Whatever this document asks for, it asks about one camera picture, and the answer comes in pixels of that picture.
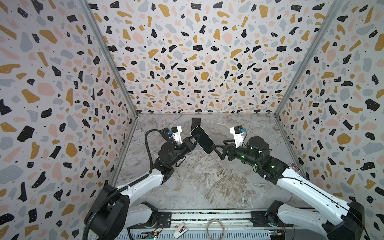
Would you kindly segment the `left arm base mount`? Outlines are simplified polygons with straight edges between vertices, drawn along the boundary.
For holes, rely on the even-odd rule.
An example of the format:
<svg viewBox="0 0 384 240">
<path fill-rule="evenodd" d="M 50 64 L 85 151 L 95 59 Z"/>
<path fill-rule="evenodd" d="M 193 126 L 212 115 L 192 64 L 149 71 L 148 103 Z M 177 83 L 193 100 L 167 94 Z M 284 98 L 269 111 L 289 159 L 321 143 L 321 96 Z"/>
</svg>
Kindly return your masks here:
<svg viewBox="0 0 384 240">
<path fill-rule="evenodd" d="M 144 224 L 132 226 L 132 229 L 169 229 L 172 223 L 171 212 L 157 212 L 152 214 L 149 220 Z"/>
</svg>

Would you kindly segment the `colourful printed card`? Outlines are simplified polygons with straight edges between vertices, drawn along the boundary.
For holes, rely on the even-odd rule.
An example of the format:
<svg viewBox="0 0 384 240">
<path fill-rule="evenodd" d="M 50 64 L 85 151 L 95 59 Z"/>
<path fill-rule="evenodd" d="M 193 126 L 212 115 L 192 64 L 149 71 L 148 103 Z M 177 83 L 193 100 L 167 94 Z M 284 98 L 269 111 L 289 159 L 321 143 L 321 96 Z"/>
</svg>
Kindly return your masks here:
<svg viewBox="0 0 384 240">
<path fill-rule="evenodd" d="M 295 164 L 295 163 L 291 163 L 289 164 L 289 169 L 292 169 L 293 171 L 295 171 L 296 173 L 300 172 L 301 169 Z"/>
</svg>

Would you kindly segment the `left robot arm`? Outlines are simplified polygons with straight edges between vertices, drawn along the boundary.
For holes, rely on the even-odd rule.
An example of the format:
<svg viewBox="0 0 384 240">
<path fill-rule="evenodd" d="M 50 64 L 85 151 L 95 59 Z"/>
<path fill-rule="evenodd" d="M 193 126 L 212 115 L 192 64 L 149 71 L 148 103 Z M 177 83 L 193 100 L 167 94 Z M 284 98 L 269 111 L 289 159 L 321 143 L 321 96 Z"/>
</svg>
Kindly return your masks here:
<svg viewBox="0 0 384 240">
<path fill-rule="evenodd" d="M 177 141 L 178 133 L 169 129 L 152 129 L 145 134 L 145 146 L 150 154 L 148 135 L 160 133 L 166 142 L 159 151 L 159 156 L 153 160 L 149 155 L 150 169 L 141 177 L 131 183 L 120 187 L 106 185 L 98 194 L 96 200 L 87 213 L 82 238 L 88 239 L 90 232 L 95 233 L 100 240 L 115 239 L 124 228 L 137 224 L 152 226 L 156 221 L 158 209 L 143 202 L 140 205 L 132 204 L 150 190 L 164 184 L 191 153 L 200 140 L 200 135 L 186 137 Z"/>
</svg>

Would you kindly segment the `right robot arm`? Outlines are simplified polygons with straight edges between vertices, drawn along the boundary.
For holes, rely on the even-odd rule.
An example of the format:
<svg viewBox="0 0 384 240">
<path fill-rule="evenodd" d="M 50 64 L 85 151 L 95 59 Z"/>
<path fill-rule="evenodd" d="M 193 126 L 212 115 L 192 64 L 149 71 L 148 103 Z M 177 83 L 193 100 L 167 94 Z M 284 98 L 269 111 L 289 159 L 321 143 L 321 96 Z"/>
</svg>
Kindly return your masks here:
<svg viewBox="0 0 384 240">
<path fill-rule="evenodd" d="M 367 235 L 365 209 L 361 204 L 339 199 L 301 177 L 294 170 L 295 165 L 289 166 L 272 157 L 269 144 L 261 137 L 250 138 L 245 146 L 237 146 L 235 140 L 228 140 L 212 148 L 222 160 L 240 160 L 264 180 L 291 192 L 314 208 L 314 211 L 308 211 L 273 201 L 264 217 L 270 226 L 294 225 L 329 240 L 359 240 Z"/>
</svg>

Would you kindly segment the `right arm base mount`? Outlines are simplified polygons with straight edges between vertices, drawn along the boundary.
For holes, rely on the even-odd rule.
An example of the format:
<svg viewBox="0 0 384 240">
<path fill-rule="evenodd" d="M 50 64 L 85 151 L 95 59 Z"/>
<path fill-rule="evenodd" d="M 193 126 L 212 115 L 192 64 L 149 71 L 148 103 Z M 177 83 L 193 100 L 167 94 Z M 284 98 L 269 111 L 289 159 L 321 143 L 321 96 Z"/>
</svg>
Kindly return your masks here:
<svg viewBox="0 0 384 240">
<path fill-rule="evenodd" d="M 278 211 L 251 211 L 250 221 L 254 228 L 283 228 L 293 227 L 292 224 L 284 224 L 277 215 Z"/>
</svg>

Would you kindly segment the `middle black phone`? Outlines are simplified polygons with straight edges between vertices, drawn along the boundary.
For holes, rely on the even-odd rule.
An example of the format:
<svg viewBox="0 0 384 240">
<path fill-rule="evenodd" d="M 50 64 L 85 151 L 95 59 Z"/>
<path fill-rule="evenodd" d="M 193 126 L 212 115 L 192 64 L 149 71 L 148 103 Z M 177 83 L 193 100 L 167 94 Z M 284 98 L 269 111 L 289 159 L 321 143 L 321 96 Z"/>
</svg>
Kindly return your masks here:
<svg viewBox="0 0 384 240">
<path fill-rule="evenodd" d="M 201 118 L 192 118 L 191 130 L 201 125 Z"/>
</svg>

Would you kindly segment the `black phone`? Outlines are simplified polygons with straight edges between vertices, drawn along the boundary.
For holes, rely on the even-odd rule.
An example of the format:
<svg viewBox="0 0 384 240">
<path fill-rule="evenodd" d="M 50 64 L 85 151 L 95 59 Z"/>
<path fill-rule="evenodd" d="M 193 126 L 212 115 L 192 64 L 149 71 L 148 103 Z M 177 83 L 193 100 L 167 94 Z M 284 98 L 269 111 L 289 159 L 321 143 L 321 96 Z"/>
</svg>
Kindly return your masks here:
<svg viewBox="0 0 384 240">
<path fill-rule="evenodd" d="M 192 118 L 191 130 L 201 125 L 201 118 Z"/>
<path fill-rule="evenodd" d="M 166 141 L 166 142 L 169 142 L 169 141 L 171 141 L 171 137 L 172 137 L 172 135 L 171 134 L 169 134 L 169 129 L 168 128 L 164 128 L 164 129 L 162 129 L 162 130 L 160 130 L 160 135 L 162 136 L 162 138 Z"/>
</svg>

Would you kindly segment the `left black phone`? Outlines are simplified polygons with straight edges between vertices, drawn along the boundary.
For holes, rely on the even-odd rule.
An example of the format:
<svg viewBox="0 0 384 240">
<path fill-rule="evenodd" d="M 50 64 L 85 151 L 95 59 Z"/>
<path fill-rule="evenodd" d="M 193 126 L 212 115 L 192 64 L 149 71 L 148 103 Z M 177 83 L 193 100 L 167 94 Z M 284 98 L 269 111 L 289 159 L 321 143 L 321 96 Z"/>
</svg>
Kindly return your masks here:
<svg viewBox="0 0 384 240">
<path fill-rule="evenodd" d="M 162 136 L 162 138 L 166 141 L 166 142 L 169 142 L 169 141 L 171 141 L 171 137 L 172 137 L 172 135 L 171 134 L 169 134 L 169 129 L 168 128 L 164 128 L 164 129 L 162 129 L 162 130 L 160 130 L 160 135 Z"/>
</svg>

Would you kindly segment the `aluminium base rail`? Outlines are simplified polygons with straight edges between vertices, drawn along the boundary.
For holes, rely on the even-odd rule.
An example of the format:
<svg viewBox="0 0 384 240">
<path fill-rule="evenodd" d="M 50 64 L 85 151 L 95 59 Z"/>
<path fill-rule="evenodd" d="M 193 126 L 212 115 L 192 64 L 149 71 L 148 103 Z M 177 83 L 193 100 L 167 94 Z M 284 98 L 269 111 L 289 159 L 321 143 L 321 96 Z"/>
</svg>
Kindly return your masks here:
<svg viewBox="0 0 384 240">
<path fill-rule="evenodd" d="M 114 240 L 328 240 L 310 230 L 293 226 L 283 228 L 254 228 L 251 210 L 170 210 L 172 223 L 169 229 L 124 228 Z M 180 238 L 174 231 L 185 223 L 188 231 Z"/>
</svg>

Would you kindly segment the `white pink small device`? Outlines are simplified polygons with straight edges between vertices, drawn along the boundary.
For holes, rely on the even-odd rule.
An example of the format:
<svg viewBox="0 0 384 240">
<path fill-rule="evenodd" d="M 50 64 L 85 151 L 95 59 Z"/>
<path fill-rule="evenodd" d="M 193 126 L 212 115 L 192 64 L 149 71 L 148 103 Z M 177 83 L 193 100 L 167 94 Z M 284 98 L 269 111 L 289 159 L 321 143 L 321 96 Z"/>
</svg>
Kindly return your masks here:
<svg viewBox="0 0 384 240">
<path fill-rule="evenodd" d="M 176 230 L 174 231 L 174 237 L 176 239 L 180 238 L 183 234 L 188 231 L 188 228 L 185 223 L 181 223 Z"/>
</svg>

